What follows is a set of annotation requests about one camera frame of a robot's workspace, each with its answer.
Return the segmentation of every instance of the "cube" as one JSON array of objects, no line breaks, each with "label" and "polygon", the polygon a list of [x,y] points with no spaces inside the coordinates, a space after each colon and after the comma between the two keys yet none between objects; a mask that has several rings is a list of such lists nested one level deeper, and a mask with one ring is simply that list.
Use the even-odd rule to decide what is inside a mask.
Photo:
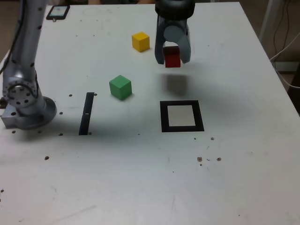
[{"label": "cube", "polygon": [[111,94],[119,100],[124,100],[132,94],[131,81],[119,75],[109,82]]},{"label": "cube", "polygon": [[164,47],[165,67],[179,68],[180,67],[180,50],[178,46]]},{"label": "cube", "polygon": [[132,36],[132,47],[139,52],[143,52],[150,48],[150,37],[144,32],[134,34]]}]

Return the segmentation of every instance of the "black strip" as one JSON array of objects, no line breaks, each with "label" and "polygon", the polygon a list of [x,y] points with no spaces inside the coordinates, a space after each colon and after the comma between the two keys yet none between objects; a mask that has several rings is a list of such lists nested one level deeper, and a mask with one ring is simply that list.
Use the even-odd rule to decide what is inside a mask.
[{"label": "black strip", "polygon": [[88,135],[93,100],[94,100],[94,93],[87,92],[86,97],[85,97],[82,118],[81,118],[81,124],[80,124],[80,128],[79,128],[79,135]]},{"label": "black strip", "polygon": [[[195,126],[178,126],[171,127],[169,124],[169,105],[191,105],[193,108]],[[160,118],[162,132],[195,132],[204,131],[200,107],[198,101],[161,101],[160,102]]]}]

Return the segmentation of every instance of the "white cable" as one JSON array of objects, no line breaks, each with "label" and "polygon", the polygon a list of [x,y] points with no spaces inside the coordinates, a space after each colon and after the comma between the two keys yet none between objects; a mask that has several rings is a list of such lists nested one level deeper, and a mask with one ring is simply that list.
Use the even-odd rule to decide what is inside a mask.
[{"label": "white cable", "polygon": [[278,55],[280,55],[284,50],[286,50],[298,37],[299,37],[299,35],[300,35],[300,32],[296,35],[296,37],[289,43],[289,45],[287,46],[287,47],[285,47],[282,51],[280,51],[278,54],[276,54],[276,55],[274,55],[271,59],[270,59],[270,61],[272,60],[272,59],[274,59],[276,56],[278,56]]},{"label": "white cable", "polygon": [[287,84],[289,85],[291,88],[297,88],[297,89],[300,89],[300,87],[296,87],[296,86],[293,86],[291,84],[288,83],[288,81],[286,81],[283,76],[274,68],[274,70],[276,71],[276,73],[281,77],[281,79]]}]

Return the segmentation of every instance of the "green cube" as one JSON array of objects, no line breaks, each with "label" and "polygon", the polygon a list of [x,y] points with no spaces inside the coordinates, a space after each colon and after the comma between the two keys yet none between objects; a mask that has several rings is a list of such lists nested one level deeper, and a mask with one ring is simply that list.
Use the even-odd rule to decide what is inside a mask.
[{"label": "green cube", "polygon": [[111,94],[119,100],[124,100],[132,94],[131,81],[119,75],[109,82]]}]

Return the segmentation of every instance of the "floor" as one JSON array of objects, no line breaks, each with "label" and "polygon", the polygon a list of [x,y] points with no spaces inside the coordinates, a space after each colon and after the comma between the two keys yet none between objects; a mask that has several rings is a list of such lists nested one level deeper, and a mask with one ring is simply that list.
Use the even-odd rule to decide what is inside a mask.
[{"label": "floor", "polygon": [[19,14],[18,1],[0,1],[0,60],[10,48]]}]

